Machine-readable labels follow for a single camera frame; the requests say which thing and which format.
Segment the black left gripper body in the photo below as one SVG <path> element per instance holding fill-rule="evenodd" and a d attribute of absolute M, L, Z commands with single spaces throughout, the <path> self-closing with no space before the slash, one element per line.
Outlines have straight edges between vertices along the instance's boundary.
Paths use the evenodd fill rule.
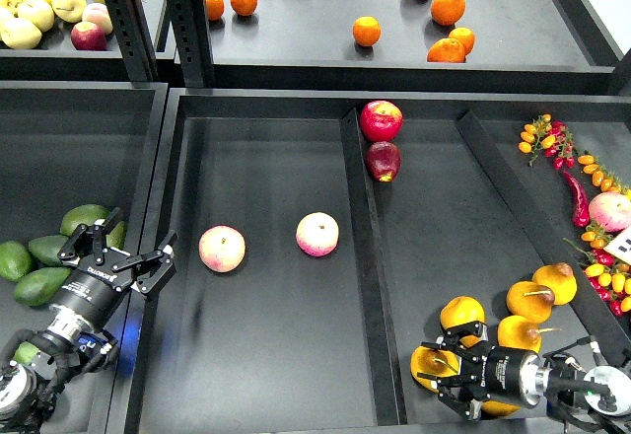
<path fill-rule="evenodd" d="M 84 256 L 49 300 L 57 310 L 70 310 L 91 330 L 105 327 L 133 284 L 132 269 L 123 269 L 131 254 L 110 248 L 104 262 Z"/>

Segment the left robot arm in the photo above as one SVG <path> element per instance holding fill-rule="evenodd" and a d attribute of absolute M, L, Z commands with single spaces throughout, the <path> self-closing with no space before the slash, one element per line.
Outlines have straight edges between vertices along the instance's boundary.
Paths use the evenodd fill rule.
<path fill-rule="evenodd" d="M 39 432 L 67 384 L 118 355 L 118 340 L 105 327 L 123 299 L 132 291 L 152 299 L 175 275 L 176 232 L 148 253 L 131 254 L 106 241 L 121 219 L 115 208 L 75 228 L 57 253 L 54 291 L 31 297 L 51 309 L 52 322 L 43 330 L 16 331 L 3 347 L 2 432 Z"/>

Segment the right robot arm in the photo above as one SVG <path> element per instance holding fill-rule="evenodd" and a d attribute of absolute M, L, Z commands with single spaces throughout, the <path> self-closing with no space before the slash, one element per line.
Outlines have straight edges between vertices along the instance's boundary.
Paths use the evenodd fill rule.
<path fill-rule="evenodd" d="M 468 421 L 490 414 L 492 406 L 532 409 L 544 402 L 546 415 L 566 428 L 630 431 L 630 353 L 622 365 L 611 366 L 592 336 L 539 355 L 491 342 L 487 325 L 474 321 L 421 343 L 411 355 L 410 372 Z"/>

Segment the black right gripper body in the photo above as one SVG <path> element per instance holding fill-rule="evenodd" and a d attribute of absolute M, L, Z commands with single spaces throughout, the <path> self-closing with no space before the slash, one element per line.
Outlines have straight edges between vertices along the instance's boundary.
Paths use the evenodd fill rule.
<path fill-rule="evenodd" d="M 492 346 L 476 368 L 472 394 L 476 400 L 495 400 L 519 407 L 535 407 L 539 356 L 531 350 Z"/>

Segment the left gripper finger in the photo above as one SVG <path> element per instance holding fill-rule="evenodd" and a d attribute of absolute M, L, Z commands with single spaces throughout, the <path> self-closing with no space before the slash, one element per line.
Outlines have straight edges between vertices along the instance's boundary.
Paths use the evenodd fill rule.
<path fill-rule="evenodd" d="M 97 266 L 103 265 L 110 249 L 106 245 L 106 235 L 121 221 L 122 210 L 114 207 L 105 219 L 97 220 L 91 226 L 79 225 L 71 236 L 67 236 L 67 243 L 58 253 L 59 259 L 64 264 L 77 264 L 81 258 L 92 256 Z"/>
<path fill-rule="evenodd" d="M 154 300 L 175 275 L 173 245 L 177 232 L 169 230 L 157 248 L 148 253 L 128 256 L 113 265 L 113 287 L 118 292 L 133 290 L 146 300 Z"/>

